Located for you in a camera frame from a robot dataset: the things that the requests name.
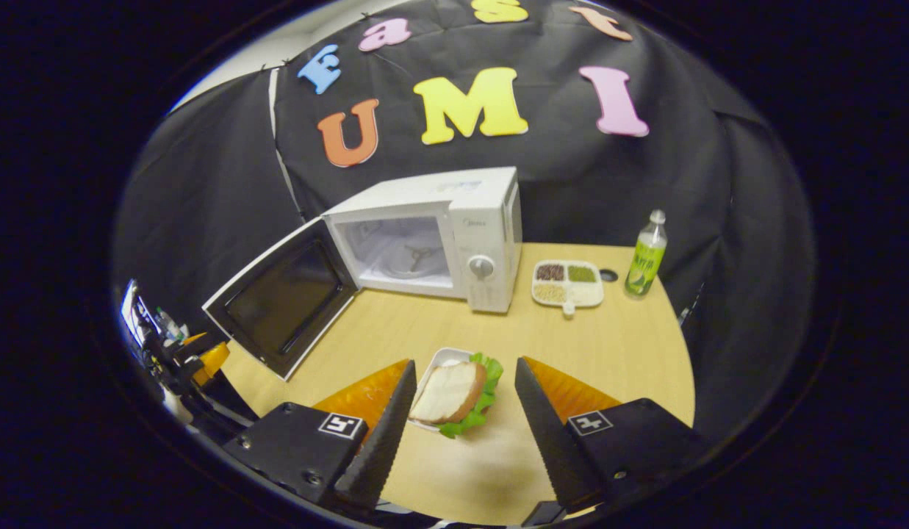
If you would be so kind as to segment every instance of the green drink bottle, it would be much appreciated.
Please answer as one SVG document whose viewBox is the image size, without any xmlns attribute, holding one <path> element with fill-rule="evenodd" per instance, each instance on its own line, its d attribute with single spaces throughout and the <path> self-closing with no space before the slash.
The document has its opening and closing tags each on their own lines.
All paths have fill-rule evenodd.
<svg viewBox="0 0 909 529">
<path fill-rule="evenodd" d="M 667 233 L 663 231 L 663 223 L 666 221 L 667 216 L 663 210 L 653 210 L 650 224 L 640 230 L 640 235 L 636 238 L 633 261 L 625 280 L 625 292 L 632 298 L 643 298 L 650 291 L 656 271 L 660 269 L 663 252 L 667 249 Z"/>
</svg>

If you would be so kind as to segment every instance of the lettuce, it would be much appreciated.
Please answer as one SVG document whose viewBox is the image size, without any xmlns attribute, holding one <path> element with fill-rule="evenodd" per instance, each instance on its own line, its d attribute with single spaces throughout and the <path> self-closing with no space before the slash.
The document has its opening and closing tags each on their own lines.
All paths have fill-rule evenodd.
<svg viewBox="0 0 909 529">
<path fill-rule="evenodd" d="M 461 422 L 445 422 L 444 425 L 438 426 L 438 431 L 441 432 L 441 435 L 450 439 L 463 434 L 465 429 L 472 426 L 480 426 L 487 422 L 487 416 L 482 411 L 494 404 L 494 388 L 497 388 L 497 382 L 500 381 L 500 376 L 503 375 L 503 366 L 500 365 L 500 362 L 485 357 L 484 353 L 471 355 L 470 361 L 478 362 L 478 364 L 483 365 L 487 369 L 487 382 L 484 383 L 484 392 L 477 399 L 477 405 L 467 413 L 467 417 Z"/>
</svg>

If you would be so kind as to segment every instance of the wooden table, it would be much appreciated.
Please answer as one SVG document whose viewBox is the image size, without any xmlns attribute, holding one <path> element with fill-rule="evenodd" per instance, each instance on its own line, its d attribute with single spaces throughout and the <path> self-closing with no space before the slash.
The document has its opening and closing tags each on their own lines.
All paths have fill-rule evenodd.
<svg viewBox="0 0 909 529">
<path fill-rule="evenodd" d="M 230 342 L 223 372 L 262 416 L 284 401 L 313 405 L 400 359 L 417 376 L 440 348 L 482 351 L 503 364 L 487 424 L 447 439 L 406 425 L 381 496 L 441 519 L 518 525 L 539 501 L 554 500 L 542 457 L 514 388 L 516 359 L 527 355 L 628 402 L 649 397 L 687 425 L 695 389 L 686 343 L 657 281 L 642 301 L 623 294 L 633 248 L 525 243 L 508 314 L 475 314 L 467 302 L 364 290 L 307 355 L 289 382 Z M 532 269 L 545 259 L 593 262 L 621 277 L 605 300 L 564 320 L 536 303 Z"/>
</svg>

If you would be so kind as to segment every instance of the microwave door window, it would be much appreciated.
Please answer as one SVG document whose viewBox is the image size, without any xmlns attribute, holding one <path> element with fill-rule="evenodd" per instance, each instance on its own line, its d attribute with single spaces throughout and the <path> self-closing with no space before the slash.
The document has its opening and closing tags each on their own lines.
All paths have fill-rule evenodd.
<svg viewBox="0 0 909 529">
<path fill-rule="evenodd" d="M 318 245 L 276 262 L 229 304 L 229 316 L 265 354 L 284 354 L 339 292 L 339 278 Z"/>
<path fill-rule="evenodd" d="M 347 222 L 339 226 L 360 278 L 450 287 L 441 231 L 433 217 Z"/>
</svg>

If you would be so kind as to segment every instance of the microwave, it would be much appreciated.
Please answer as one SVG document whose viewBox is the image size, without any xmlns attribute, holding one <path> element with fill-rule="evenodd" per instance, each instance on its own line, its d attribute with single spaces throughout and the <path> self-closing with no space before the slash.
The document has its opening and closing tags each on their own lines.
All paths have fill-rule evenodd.
<svg viewBox="0 0 909 529">
<path fill-rule="evenodd" d="M 202 308 L 286 381 L 363 288 L 507 312 L 520 218 L 516 168 L 382 181 L 268 248 Z"/>
</svg>

